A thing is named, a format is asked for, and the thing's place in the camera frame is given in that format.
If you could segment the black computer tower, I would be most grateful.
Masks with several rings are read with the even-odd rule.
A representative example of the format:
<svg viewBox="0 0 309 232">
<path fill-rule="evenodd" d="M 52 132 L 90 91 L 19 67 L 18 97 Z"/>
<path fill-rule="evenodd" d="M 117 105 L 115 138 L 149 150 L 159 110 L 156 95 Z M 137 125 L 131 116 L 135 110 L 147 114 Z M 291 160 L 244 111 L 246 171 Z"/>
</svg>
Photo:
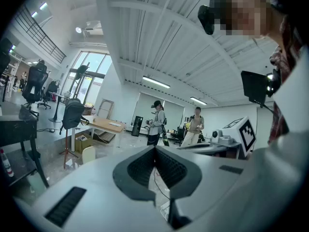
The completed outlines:
<svg viewBox="0 0 309 232">
<path fill-rule="evenodd" d="M 131 132 L 132 136 L 136 136 L 136 137 L 139 136 L 140 129 L 141 129 L 141 126 L 142 126 L 142 121 L 143 121 L 143 117 L 140 117 L 140 116 L 135 117 L 132 132 Z"/>
</svg>

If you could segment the wooden canvas frame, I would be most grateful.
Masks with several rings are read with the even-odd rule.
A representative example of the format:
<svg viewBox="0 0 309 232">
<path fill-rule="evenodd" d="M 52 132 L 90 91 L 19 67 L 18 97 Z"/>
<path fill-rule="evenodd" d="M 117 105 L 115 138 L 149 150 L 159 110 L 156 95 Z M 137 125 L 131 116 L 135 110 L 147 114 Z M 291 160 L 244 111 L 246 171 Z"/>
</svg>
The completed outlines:
<svg viewBox="0 0 309 232">
<path fill-rule="evenodd" d="M 97 116 L 100 118 L 109 119 L 111 116 L 113 105 L 114 105 L 113 101 L 103 99 L 98 108 Z"/>
</svg>

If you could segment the curved wooden desk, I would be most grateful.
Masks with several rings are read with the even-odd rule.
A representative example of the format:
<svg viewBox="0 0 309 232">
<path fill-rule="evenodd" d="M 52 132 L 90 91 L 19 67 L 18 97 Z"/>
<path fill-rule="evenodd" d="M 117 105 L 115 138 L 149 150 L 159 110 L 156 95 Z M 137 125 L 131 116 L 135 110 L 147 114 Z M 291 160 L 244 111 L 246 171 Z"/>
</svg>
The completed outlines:
<svg viewBox="0 0 309 232">
<path fill-rule="evenodd" d="M 109 132 L 115 135 L 115 138 L 114 138 L 115 141 L 113 144 L 114 149 L 120 147 L 122 135 L 123 135 L 123 132 L 126 126 L 124 123 L 105 119 L 105 118 L 100 118 L 98 116 L 84 116 L 84 117 L 89 120 L 88 126 L 90 127 L 92 138 L 94 137 L 95 129 Z M 118 123 L 118 124 L 121 124 L 121 126 L 120 127 L 112 126 L 108 124 L 109 122 Z"/>
</svg>

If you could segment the black marble table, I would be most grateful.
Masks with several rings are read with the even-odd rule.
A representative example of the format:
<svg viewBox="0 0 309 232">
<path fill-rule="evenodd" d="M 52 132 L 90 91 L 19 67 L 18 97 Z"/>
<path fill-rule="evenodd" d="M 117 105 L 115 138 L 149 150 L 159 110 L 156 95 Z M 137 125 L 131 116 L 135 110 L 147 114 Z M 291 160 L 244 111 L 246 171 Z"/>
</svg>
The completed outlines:
<svg viewBox="0 0 309 232">
<path fill-rule="evenodd" d="M 9 174 L 1 159 L 0 173 L 8 186 L 12 186 L 20 179 L 37 172 L 45 187 L 49 187 L 44 175 L 40 153 L 37 151 L 37 120 L 22 105 L 10 102 L 0 102 L 0 149 L 5 146 L 20 144 L 20 148 L 7 153 L 10 170 Z"/>
</svg>

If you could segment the large glass window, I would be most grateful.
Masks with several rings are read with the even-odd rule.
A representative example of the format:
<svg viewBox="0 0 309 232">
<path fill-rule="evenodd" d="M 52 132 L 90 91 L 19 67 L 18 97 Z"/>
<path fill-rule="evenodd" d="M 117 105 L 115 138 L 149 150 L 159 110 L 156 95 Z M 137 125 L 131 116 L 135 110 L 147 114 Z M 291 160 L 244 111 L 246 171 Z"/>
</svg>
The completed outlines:
<svg viewBox="0 0 309 232">
<path fill-rule="evenodd" d="M 82 103 L 94 106 L 103 79 L 111 64 L 112 60 L 109 54 L 89 51 L 80 52 L 70 67 L 62 88 L 62 94 L 70 91 L 71 98 L 76 95 Z M 81 65 L 86 65 L 88 68 L 84 76 L 75 81 L 76 70 Z"/>
</svg>

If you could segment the red plaid shirt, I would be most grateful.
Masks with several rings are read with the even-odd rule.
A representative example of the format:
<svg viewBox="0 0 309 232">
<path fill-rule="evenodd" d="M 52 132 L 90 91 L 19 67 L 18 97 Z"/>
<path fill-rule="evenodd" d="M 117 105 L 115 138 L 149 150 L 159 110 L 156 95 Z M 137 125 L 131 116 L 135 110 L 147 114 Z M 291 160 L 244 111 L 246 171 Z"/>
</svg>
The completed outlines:
<svg viewBox="0 0 309 232">
<path fill-rule="evenodd" d="M 275 70 L 279 75 L 279 86 L 282 86 L 291 74 L 296 62 L 300 58 L 302 48 L 302 46 L 291 46 L 284 54 L 283 50 L 278 46 L 270 56 L 270 63 L 275 66 Z M 276 115 L 273 116 L 268 143 L 289 132 L 284 116 L 275 102 L 273 103 L 273 108 Z"/>
</svg>

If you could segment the black rectangular device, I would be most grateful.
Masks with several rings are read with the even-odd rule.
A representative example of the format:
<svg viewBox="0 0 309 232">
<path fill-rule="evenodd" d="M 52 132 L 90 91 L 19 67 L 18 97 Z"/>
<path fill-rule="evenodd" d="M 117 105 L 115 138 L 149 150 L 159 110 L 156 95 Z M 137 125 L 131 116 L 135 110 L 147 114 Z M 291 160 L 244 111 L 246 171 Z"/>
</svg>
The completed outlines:
<svg viewBox="0 0 309 232">
<path fill-rule="evenodd" d="M 266 108 L 266 97 L 272 97 L 281 86 L 281 73 L 275 69 L 267 75 L 242 71 L 241 78 L 244 95 L 250 102 L 260 105 L 261 108 Z"/>
</svg>

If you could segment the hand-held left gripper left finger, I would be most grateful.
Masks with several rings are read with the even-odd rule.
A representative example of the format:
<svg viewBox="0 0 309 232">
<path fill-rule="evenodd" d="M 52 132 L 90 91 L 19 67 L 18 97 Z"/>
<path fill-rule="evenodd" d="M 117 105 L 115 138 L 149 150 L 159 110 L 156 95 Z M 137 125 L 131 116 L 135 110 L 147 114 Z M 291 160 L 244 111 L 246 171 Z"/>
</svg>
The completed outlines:
<svg viewBox="0 0 309 232">
<path fill-rule="evenodd" d="M 49 187 L 30 206 L 14 201 L 22 214 L 41 232 L 168 232 L 169 225 L 152 201 L 128 198 L 116 186 L 113 170 L 123 160 L 145 150 L 144 146 L 88 162 Z M 56 225 L 46 215 L 69 192 L 84 192 L 65 219 Z"/>
</svg>

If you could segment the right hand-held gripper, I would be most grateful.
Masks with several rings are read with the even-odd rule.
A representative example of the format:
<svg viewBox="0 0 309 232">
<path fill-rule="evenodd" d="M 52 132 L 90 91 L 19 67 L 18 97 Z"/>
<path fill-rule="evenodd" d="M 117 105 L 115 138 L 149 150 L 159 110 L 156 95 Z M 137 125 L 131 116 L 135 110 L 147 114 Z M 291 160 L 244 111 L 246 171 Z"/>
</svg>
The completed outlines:
<svg viewBox="0 0 309 232">
<path fill-rule="evenodd" d="M 245 159 L 256 142 L 249 117 L 230 122 L 212 132 L 211 143 L 180 146 L 177 149 L 200 155 L 226 157 L 227 148 L 236 149 L 236 159 Z"/>
</svg>

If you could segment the cardboard box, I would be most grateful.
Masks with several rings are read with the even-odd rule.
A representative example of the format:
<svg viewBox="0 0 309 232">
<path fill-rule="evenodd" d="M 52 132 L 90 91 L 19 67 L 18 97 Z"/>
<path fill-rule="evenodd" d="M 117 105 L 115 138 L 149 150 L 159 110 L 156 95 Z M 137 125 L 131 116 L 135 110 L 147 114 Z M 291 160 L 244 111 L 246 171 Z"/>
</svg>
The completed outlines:
<svg viewBox="0 0 309 232">
<path fill-rule="evenodd" d="M 79 133 L 75 136 L 74 149 L 77 153 L 82 154 L 83 150 L 87 147 L 92 146 L 93 138 L 89 134 Z"/>
</svg>

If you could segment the dark grey backpack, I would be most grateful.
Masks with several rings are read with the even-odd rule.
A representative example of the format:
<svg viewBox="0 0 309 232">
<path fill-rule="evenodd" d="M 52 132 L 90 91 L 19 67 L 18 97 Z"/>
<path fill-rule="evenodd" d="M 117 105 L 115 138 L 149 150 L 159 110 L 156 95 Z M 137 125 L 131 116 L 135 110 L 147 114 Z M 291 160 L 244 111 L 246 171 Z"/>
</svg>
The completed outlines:
<svg viewBox="0 0 309 232">
<path fill-rule="evenodd" d="M 65 105 L 65 111 L 62 119 L 62 126 L 60 127 L 59 134 L 62 130 L 69 130 L 75 128 L 82 121 L 89 124 L 89 120 L 83 117 L 84 105 L 80 102 L 78 98 L 68 99 Z"/>
</svg>

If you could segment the black office chair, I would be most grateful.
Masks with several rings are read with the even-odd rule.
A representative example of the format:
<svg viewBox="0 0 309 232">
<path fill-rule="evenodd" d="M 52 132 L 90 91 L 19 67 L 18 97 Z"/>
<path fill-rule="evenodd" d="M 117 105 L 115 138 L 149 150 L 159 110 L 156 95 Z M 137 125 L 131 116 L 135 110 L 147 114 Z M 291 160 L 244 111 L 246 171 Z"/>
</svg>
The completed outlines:
<svg viewBox="0 0 309 232">
<path fill-rule="evenodd" d="M 47 110 L 48 108 L 51 109 L 51 106 L 48 104 L 48 102 L 52 98 L 52 93 L 56 93 L 59 87 L 59 81 L 53 80 L 47 87 L 47 89 L 44 89 L 43 95 L 42 95 L 42 102 L 37 104 L 37 108 L 40 106 L 44 106 Z"/>
<path fill-rule="evenodd" d="M 48 78 L 47 67 L 44 63 L 38 62 L 31 66 L 28 72 L 28 80 L 23 89 L 22 96 L 27 101 L 23 106 L 39 120 L 39 112 L 33 111 L 31 106 L 41 98 L 41 91 Z"/>
</svg>

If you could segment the round black pedestal table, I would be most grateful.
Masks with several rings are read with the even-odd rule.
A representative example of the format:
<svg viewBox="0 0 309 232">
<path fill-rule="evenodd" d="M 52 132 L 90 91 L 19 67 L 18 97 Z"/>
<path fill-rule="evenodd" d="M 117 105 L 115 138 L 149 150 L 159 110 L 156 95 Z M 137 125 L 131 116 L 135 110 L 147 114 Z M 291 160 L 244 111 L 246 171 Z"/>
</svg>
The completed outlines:
<svg viewBox="0 0 309 232">
<path fill-rule="evenodd" d="M 51 95 L 54 95 L 54 96 L 57 97 L 57 105 L 56 105 L 55 114 L 54 114 L 54 116 L 53 116 L 52 118 L 49 118 L 49 121 L 54 122 L 54 123 L 59 123 L 60 120 L 57 118 L 57 114 L 58 114 L 58 107 L 59 107 L 60 101 L 61 101 L 61 99 L 68 100 L 69 98 L 68 98 L 68 97 L 65 97 L 65 96 L 63 96 L 63 95 L 54 93 L 54 92 L 50 92 L 50 91 L 49 91 L 49 93 L 50 93 Z"/>
</svg>

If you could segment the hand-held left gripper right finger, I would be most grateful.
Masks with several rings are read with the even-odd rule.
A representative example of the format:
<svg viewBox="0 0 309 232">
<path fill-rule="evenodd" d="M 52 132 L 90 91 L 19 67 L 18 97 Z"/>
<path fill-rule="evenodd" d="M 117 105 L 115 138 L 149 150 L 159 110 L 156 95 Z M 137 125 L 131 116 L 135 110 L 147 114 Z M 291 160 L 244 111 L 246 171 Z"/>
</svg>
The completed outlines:
<svg viewBox="0 0 309 232">
<path fill-rule="evenodd" d="M 249 160 L 174 152 L 173 161 L 199 166 L 186 197 L 170 196 L 168 220 L 155 232 L 281 232 L 298 222 L 309 176 L 309 130 L 281 136 Z"/>
</svg>

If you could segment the white bottle red label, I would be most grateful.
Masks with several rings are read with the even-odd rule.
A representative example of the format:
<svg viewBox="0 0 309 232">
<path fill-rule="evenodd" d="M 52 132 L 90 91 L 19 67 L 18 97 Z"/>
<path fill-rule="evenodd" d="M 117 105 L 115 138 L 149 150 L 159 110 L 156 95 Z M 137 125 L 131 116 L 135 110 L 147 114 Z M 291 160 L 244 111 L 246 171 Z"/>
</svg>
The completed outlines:
<svg viewBox="0 0 309 232">
<path fill-rule="evenodd" d="M 6 154 L 4 153 L 3 149 L 0 149 L 0 157 L 1 157 L 1 160 L 2 160 L 2 163 L 7 171 L 7 174 L 9 177 L 13 177 L 14 176 L 14 172 L 11 168 L 11 165 L 9 163 L 9 160 L 6 156 Z"/>
</svg>

